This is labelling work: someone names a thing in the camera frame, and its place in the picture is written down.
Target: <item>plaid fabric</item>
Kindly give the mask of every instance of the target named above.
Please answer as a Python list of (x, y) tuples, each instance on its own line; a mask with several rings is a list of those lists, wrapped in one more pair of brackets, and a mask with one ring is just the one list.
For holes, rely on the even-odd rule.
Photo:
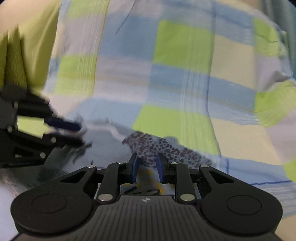
[(295, 81), (262, 13), (234, 0), (64, 0), (57, 32), (45, 92), (89, 97), (70, 118), (173, 137), (296, 212)]

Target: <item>silver screw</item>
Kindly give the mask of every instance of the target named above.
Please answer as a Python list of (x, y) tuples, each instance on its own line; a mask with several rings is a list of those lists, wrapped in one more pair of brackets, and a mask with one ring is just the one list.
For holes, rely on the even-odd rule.
[(50, 141), (51, 141), (51, 143), (56, 143), (57, 138), (56, 137), (52, 137)]
[(12, 126), (8, 126), (8, 127), (7, 127), (7, 131), (8, 131), (8, 133), (11, 133), (11, 132), (13, 131)]
[(180, 198), (185, 202), (193, 201), (195, 199), (195, 197), (190, 193), (182, 194)]
[(109, 193), (103, 193), (101, 195), (98, 196), (98, 199), (102, 202), (107, 202), (112, 200), (113, 196)]
[(13, 105), (14, 105), (14, 108), (17, 110), (18, 109), (18, 102), (17, 101), (13, 102)]
[(46, 158), (46, 154), (45, 154), (44, 152), (41, 152), (41, 153), (40, 153), (40, 157), (41, 157), (42, 159), (44, 159), (44, 158)]

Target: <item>ribbed gray panel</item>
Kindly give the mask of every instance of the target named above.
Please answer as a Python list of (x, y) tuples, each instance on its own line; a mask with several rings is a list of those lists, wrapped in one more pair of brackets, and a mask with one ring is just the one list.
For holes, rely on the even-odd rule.
[(83, 227), (53, 238), (20, 235), (15, 241), (280, 241), (274, 234), (235, 237), (209, 226), (191, 205), (171, 196), (121, 196), (101, 205)]

